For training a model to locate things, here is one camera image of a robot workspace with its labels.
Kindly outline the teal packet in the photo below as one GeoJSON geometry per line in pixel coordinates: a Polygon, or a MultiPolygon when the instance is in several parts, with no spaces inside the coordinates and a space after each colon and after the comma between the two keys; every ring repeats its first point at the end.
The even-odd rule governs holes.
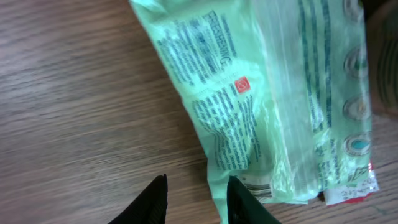
{"type": "Polygon", "coordinates": [[[222,223],[237,177],[306,204],[369,177],[361,1],[132,0],[193,123],[222,223]]]}

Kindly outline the green lid jar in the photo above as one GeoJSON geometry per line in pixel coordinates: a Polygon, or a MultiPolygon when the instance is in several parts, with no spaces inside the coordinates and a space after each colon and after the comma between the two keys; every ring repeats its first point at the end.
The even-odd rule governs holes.
{"type": "Polygon", "coordinates": [[[397,0],[365,2],[373,113],[397,119],[397,0]]]}

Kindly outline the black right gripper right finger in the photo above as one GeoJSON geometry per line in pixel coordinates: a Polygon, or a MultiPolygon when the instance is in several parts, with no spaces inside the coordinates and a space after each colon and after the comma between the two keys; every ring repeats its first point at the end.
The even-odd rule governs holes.
{"type": "Polygon", "coordinates": [[[227,186],[229,224],[280,224],[235,176],[227,186]]]}

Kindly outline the red stick packet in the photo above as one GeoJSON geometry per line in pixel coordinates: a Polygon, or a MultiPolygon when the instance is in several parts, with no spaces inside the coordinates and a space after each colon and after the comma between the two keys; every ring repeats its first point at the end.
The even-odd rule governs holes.
{"type": "Polygon", "coordinates": [[[359,203],[365,201],[371,194],[380,190],[372,162],[368,165],[368,178],[357,184],[344,185],[323,192],[326,206],[342,203],[359,203]]]}

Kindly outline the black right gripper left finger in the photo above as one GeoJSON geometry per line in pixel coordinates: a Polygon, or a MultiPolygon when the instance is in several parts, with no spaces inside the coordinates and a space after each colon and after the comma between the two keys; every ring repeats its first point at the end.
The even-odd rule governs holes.
{"type": "Polygon", "coordinates": [[[109,224],[165,224],[167,196],[167,176],[158,175],[109,224]]]}

